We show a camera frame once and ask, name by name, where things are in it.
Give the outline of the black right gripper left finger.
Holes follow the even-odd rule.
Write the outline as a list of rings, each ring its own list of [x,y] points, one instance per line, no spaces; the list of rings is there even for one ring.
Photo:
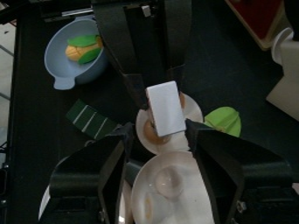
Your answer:
[[[39,224],[118,224],[134,138],[127,123],[58,163]]]

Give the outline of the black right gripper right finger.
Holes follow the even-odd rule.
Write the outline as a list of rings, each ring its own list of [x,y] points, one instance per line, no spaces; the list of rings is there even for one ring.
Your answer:
[[[186,125],[215,224],[299,224],[299,193],[286,160],[199,122]]]

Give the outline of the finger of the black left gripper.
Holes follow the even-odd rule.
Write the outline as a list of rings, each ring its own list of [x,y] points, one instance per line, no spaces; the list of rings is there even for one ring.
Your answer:
[[[122,74],[135,105],[147,110],[146,86],[128,30],[126,4],[120,0],[91,0],[91,5],[110,62]]]
[[[192,24],[192,0],[163,0],[167,76],[182,85]]]

